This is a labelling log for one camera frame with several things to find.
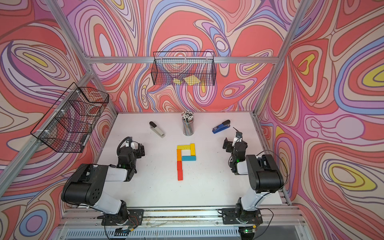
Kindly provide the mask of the yellow sticky notes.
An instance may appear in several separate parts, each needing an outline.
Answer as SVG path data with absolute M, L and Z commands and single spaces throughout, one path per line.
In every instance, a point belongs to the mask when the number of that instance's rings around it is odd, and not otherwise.
M 182 80 L 173 78 L 173 84 L 175 84 L 175 85 L 186 84 L 188 86 L 193 86 L 193 85 L 199 84 L 200 82 L 201 82 L 200 79 L 198 77 L 196 77 L 195 75 L 190 75 L 190 76 L 184 77 Z

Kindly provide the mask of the teal block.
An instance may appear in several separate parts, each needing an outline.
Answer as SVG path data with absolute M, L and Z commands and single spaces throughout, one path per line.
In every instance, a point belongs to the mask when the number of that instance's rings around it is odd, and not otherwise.
M 184 162 L 187 162 L 187 161 L 196 161 L 197 160 L 197 158 L 196 158 L 196 156 L 182 156 L 182 161 L 184 161 Z

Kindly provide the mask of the blue stapler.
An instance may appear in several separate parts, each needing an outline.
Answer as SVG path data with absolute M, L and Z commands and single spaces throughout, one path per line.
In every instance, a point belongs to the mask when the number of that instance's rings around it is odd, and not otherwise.
M 221 132 L 223 130 L 228 129 L 230 126 L 231 126 L 231 121 L 230 120 L 226 120 L 226 121 L 222 122 L 220 125 L 214 127 L 212 129 L 212 132 L 214 134 L 216 134 L 216 133 L 219 133 L 219 132 Z

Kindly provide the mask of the aluminium rail front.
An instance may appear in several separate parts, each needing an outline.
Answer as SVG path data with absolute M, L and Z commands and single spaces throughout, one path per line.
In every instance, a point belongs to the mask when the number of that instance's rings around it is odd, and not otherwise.
M 223 217 L 218 210 L 223 207 L 182 207 L 144 208 L 142 228 L 150 227 L 221 227 Z M 298 207 L 261 206 L 262 226 L 306 225 L 302 211 Z M 90 209 L 66 210 L 59 226 L 100 227 L 100 212 Z

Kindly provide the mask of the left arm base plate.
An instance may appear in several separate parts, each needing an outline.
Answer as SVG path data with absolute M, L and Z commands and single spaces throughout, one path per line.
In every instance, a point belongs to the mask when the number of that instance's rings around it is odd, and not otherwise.
M 116 215 L 104 214 L 99 216 L 102 220 L 102 226 L 140 226 L 144 219 L 144 209 L 129 209 L 126 213 Z

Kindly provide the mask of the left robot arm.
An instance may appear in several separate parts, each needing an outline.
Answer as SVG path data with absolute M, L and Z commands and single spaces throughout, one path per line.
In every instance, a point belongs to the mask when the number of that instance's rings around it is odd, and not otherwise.
M 102 213 L 98 219 L 105 226 L 131 226 L 142 224 L 143 210 L 128 210 L 127 203 L 104 191 L 105 183 L 123 183 L 137 173 L 137 160 L 145 156 L 144 145 L 124 138 L 117 147 L 116 165 L 81 164 L 67 180 L 61 195 L 63 202 L 89 207 Z

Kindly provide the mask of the red block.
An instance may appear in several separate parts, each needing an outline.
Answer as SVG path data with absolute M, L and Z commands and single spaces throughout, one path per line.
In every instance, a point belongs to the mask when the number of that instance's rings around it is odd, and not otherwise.
M 183 171 L 178 170 L 178 181 L 182 181 L 182 180 L 183 180 Z
M 183 165 L 182 165 L 182 161 L 177 161 L 177 171 L 182 171 L 183 170 Z

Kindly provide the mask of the clear cup of pencils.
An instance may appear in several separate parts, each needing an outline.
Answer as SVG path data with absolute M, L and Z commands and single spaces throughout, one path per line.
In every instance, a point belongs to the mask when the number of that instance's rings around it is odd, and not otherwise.
M 182 112 L 183 133 L 185 136 L 194 134 L 194 113 L 190 111 Z

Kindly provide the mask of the orange block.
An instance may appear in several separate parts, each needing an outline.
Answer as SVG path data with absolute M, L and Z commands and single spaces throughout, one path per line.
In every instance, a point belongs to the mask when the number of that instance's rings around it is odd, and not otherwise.
M 182 161 L 182 150 L 177 149 L 177 161 L 181 162 Z

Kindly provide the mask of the yellow block vertical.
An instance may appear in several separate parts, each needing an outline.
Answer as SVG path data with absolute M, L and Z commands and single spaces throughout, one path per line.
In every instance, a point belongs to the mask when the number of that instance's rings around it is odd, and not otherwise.
M 196 146 L 195 146 L 195 144 L 190 144 L 190 151 L 191 151 L 191 156 L 196 156 Z

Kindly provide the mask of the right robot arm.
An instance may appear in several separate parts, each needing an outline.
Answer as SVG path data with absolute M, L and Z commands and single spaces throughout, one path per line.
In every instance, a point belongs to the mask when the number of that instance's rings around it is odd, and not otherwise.
M 260 156 L 247 155 L 248 143 L 243 141 L 243 133 L 236 131 L 233 141 L 224 140 L 223 149 L 231 156 L 228 165 L 235 175 L 247 175 L 250 188 L 238 199 L 233 209 L 221 209 L 225 225 L 263 223 L 260 204 L 265 198 L 285 185 L 285 181 L 277 163 L 271 154 Z

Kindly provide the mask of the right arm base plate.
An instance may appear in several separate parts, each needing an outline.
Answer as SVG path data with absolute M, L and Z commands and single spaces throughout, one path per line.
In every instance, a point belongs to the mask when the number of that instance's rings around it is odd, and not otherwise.
M 219 209 L 218 213 L 222 216 L 224 225 L 252 224 L 259 226 L 263 223 L 263 218 L 259 209 L 253 212 L 248 212 L 236 208 L 224 208 Z

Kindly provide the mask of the yellow block horizontal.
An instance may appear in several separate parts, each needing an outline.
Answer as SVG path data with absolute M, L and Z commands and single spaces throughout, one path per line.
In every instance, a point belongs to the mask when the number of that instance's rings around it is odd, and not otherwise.
M 190 150 L 191 145 L 178 145 L 177 150 Z

